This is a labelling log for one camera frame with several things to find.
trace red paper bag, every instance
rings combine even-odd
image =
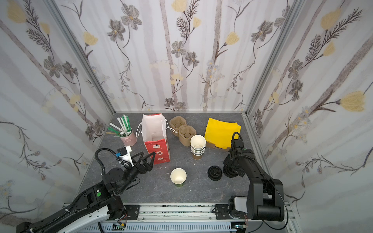
[[[168,124],[166,118],[161,113],[159,113],[153,115],[143,115],[142,121],[137,127],[138,131],[141,125],[140,131],[136,132],[136,137],[138,137],[141,132],[142,139],[144,140],[144,144],[148,153],[150,154],[153,151],[156,153],[154,164],[171,161],[166,129],[173,129],[170,127],[166,127],[166,124]]]

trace floral wallpaper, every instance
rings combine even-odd
[[[56,0],[116,111],[245,111],[292,0]]]
[[[72,201],[111,114],[42,1],[0,6],[0,224],[15,226]]]
[[[249,112],[303,232],[371,231],[372,13],[368,0],[305,1]]]

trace stack of paper cups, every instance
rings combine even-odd
[[[194,135],[190,139],[190,147],[194,159],[201,159],[206,149],[206,139],[202,135]]]

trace black cable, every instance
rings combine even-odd
[[[133,186],[136,186],[136,185],[138,185],[138,184],[140,183],[140,181],[141,181],[140,178],[136,177],[135,180],[136,180],[136,179],[139,179],[139,182],[137,182],[137,183],[134,184],[134,185],[129,186],[128,188],[126,188],[126,190],[128,190],[128,189],[132,188]]]
[[[102,226],[101,226],[101,222],[98,222],[98,228],[100,230],[101,233],[105,233],[104,230],[102,229]]]
[[[263,225],[263,222],[261,223],[261,225],[260,225],[258,228],[256,228],[255,230],[252,230],[252,231],[250,231],[250,232],[247,232],[247,233],[251,233],[251,232],[254,232],[254,231],[258,230],[258,229]]]
[[[285,226],[283,226],[283,227],[281,227],[281,228],[273,228],[273,227],[271,227],[270,225],[268,225],[265,221],[263,221],[263,222],[264,222],[267,226],[269,226],[270,228],[272,228],[272,229],[274,229],[274,230],[282,230],[282,229],[284,229],[284,228],[286,227],[286,225],[288,224],[288,221],[289,221],[289,211],[288,211],[288,208],[286,207],[285,201],[283,200],[283,198],[282,198],[280,192],[279,192],[279,191],[277,190],[277,188],[272,184],[272,182],[271,182],[269,179],[267,179],[267,178],[263,175],[263,173],[261,174],[261,176],[264,177],[266,180],[269,181],[269,183],[270,183],[270,184],[275,188],[275,190],[277,191],[277,193],[278,193],[279,196],[281,197],[281,200],[282,200],[282,202],[283,202],[283,205],[284,205],[285,208],[286,208],[286,216],[287,216]]]
[[[115,152],[112,150],[112,149],[109,149],[109,148],[100,148],[98,150],[96,150],[96,152],[94,153],[94,158],[97,160],[98,164],[100,165],[101,169],[102,169],[102,175],[103,174],[106,174],[106,171],[105,171],[105,166],[104,164],[102,163],[102,161],[99,159],[98,157],[98,153],[100,151],[109,151],[111,152],[114,156],[115,156]]]

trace gray flower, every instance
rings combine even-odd
[[[88,140],[91,141],[93,139],[94,130],[92,126],[87,127],[85,134],[88,136]]]
[[[302,68],[303,62],[299,62],[299,59],[293,61],[293,66],[289,68],[288,78],[298,79],[298,71]]]
[[[78,76],[78,69],[73,68],[72,64],[70,64],[68,61],[66,61],[62,66],[65,74],[69,74],[71,79],[74,79],[74,75]]]
[[[187,53],[187,51],[182,48],[184,46],[182,41],[179,41],[179,42],[175,41],[174,43],[172,43],[171,46],[173,48],[171,53],[173,54],[175,53],[176,57],[180,57],[180,55],[185,55]]]
[[[273,24],[275,27],[278,28],[283,25],[286,19],[286,15],[288,14],[289,10],[290,10],[290,6],[286,6],[286,8],[282,10],[282,17],[277,18],[275,20],[275,23]]]
[[[100,122],[99,119],[94,124],[94,129],[96,130],[97,133],[101,133],[104,129],[104,124]]]
[[[60,72],[62,71],[62,66],[58,63],[54,63],[54,59],[51,56],[48,56],[48,59],[44,59],[44,68],[49,70],[49,75],[53,77],[56,75],[57,78],[60,77]]]
[[[124,33],[126,29],[124,29],[121,21],[111,19],[109,28],[112,30],[107,33],[107,35],[110,36],[110,40],[115,41],[117,36],[121,41],[124,40],[122,33]]]
[[[175,100],[173,100],[172,98],[166,98],[166,103],[164,105],[169,108],[170,106],[173,106],[174,103]]]
[[[188,66],[191,65],[192,63],[194,66],[198,65],[200,61],[196,60],[195,59],[196,57],[197,55],[195,54],[195,52],[186,54],[185,59],[188,60]]]
[[[255,129],[258,135],[261,134],[261,131],[263,130],[263,128],[264,128],[263,123],[260,120],[258,120],[255,126]]]
[[[259,31],[251,34],[251,41],[255,42],[257,39],[264,41],[266,35],[272,32],[272,24],[273,22],[266,22],[264,20],[264,22],[258,27]]]
[[[297,79],[293,84],[291,84],[293,89],[290,90],[289,95],[293,95],[292,101],[298,100],[299,95],[298,92],[302,91],[303,83]]]
[[[254,118],[255,118],[255,119],[259,119],[260,114],[261,114],[261,112],[260,112],[260,110],[258,109],[258,110],[254,113]]]
[[[139,17],[139,11],[134,7],[133,5],[130,5],[129,7],[126,4],[123,4],[122,7],[123,13],[126,14],[126,16],[122,16],[122,22],[124,25],[130,25],[133,30],[137,30],[137,25],[141,25],[142,22],[137,17]]]
[[[177,102],[175,104],[175,109],[177,111],[185,111],[187,109],[185,102]]]

